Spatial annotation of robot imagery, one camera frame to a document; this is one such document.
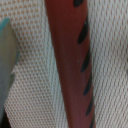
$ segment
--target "mesh texture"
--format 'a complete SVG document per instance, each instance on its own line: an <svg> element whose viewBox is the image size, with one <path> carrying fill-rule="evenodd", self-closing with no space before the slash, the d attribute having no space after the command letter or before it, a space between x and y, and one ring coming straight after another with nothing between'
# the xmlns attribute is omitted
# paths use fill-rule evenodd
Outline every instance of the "mesh texture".
<svg viewBox="0 0 128 128"><path fill-rule="evenodd" d="M89 0L97 128L128 128L128 2ZM44 0L0 0L19 64L5 110L12 128L68 128Z"/></svg>

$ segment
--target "white perforated surface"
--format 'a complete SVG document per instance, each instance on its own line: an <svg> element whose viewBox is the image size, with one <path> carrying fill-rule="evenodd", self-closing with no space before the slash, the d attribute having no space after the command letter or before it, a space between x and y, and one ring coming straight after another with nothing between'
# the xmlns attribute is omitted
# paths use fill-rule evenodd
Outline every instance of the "white perforated surface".
<svg viewBox="0 0 128 128"><path fill-rule="evenodd" d="M97 128L128 128L128 2L89 0ZM44 0L0 0L21 54L5 108L12 128L68 128Z"/></svg>

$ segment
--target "red tube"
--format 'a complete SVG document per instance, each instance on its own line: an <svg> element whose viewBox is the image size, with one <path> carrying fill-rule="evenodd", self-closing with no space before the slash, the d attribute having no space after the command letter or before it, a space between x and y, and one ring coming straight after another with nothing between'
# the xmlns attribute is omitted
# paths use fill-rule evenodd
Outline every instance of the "red tube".
<svg viewBox="0 0 128 128"><path fill-rule="evenodd" d="M95 128L85 0L45 0L69 128Z"/></svg>

